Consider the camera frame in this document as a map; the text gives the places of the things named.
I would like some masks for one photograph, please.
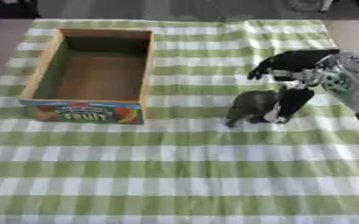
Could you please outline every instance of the robotic hand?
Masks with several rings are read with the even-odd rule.
[[[276,122],[290,117],[313,97],[313,91],[308,87],[319,84],[353,109],[359,118],[359,53],[340,49],[283,52],[263,60],[249,73],[248,78],[259,80],[265,74],[273,75],[275,81],[301,83],[287,92],[267,114],[266,120]]]

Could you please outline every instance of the stuffed animal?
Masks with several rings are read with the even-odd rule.
[[[287,86],[282,86],[278,92],[268,90],[241,93],[234,99],[229,109],[226,125],[233,128],[241,119],[246,119],[250,123],[268,123],[264,116],[273,110],[286,91]]]

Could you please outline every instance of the checkered tablecloth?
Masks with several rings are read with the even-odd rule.
[[[38,122],[18,103],[58,27],[155,31],[143,126]],[[39,20],[0,75],[1,223],[359,223],[359,122],[316,96],[286,125],[223,117],[264,57],[334,46],[320,21]]]

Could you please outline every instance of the open cardboard box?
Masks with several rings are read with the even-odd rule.
[[[39,120],[144,123],[151,31],[59,29],[20,95]]]

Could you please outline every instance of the colorful box label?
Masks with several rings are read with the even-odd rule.
[[[91,106],[88,103],[64,105],[35,105],[36,117],[44,121],[82,123],[131,123],[142,124],[140,108]]]

